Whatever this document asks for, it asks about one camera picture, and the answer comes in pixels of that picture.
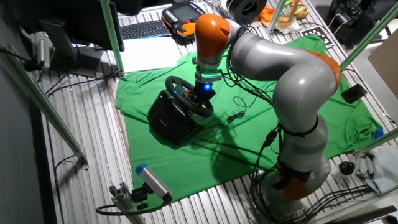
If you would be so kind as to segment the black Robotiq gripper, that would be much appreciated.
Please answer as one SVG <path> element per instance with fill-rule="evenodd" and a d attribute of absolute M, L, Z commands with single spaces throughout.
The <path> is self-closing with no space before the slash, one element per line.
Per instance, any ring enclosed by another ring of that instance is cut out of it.
<path fill-rule="evenodd" d="M 206 100 L 204 102 L 205 108 L 213 107 L 213 103 L 211 101 L 212 97 L 214 97 L 216 93 L 214 89 L 212 89 L 212 83 L 196 81 L 193 92 L 194 95 L 192 96 L 192 100 L 195 106 L 202 106 L 202 100 Z"/>

